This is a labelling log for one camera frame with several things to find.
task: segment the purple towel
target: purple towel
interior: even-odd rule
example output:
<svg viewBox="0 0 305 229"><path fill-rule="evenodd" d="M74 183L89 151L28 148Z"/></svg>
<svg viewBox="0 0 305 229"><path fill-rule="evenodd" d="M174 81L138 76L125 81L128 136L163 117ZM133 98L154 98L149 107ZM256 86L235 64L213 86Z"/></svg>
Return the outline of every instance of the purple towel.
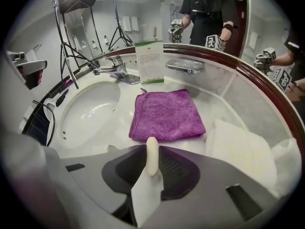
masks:
<svg viewBox="0 0 305 229"><path fill-rule="evenodd" d="M173 141L206 132L197 108L186 89L170 93L144 93L135 100L129 137L146 141Z"/></svg>

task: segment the marble countertop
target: marble countertop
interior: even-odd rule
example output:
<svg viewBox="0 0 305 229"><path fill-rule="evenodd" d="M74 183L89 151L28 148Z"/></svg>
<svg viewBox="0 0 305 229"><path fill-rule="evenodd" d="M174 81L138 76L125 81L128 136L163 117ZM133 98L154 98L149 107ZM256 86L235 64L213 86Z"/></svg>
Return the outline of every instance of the marble countertop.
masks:
<svg viewBox="0 0 305 229"><path fill-rule="evenodd" d="M138 75L137 71L128 70L128 72ZM106 123L103 123L99 130L94 130L95 134L92 138L79 146L67 148L64 143L65 140L62 138L62 131L59 130L65 111L80 94L86 94L84 93L86 89L101 82L117 83L120 88L121 96L115 111L111 113L111 116L107 119ZM144 88L148 92L170 92L187 89L198 109L207 133L211 130L213 122L216 119L221 119L235 126L247 129L241 118L223 98L205 89L194 87L188 83L171 78L165 78L165 83L163 84L129 85L116 81L111 78L109 74L102 73L99 76L94 76L92 73L89 73L79 79L77 83L79 89L77 90L75 85L69 86L69 92L67 93L64 102L54 109L56 127L50 147L58 152L60 158L92 156L107 153L109 145L115 146L118 149L124 149L130 146L143 144L144 142L133 141L128 137L134 114L135 99L137 95L143 93L141 88ZM52 127L53 122L51 121L48 131L48 141L51 136ZM207 134L199 138L190 138L174 142L161 142L160 145L171 146L204 155L206 135Z"/></svg>

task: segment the white sink basin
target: white sink basin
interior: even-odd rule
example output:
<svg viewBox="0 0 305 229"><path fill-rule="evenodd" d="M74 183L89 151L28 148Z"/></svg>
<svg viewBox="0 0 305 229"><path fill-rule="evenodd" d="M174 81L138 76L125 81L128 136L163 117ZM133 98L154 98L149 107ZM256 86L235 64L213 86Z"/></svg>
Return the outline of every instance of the white sink basin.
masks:
<svg viewBox="0 0 305 229"><path fill-rule="evenodd" d="M65 148L76 148L91 139L114 115L121 95L117 84L101 82L84 89L69 103L59 131Z"/></svg>

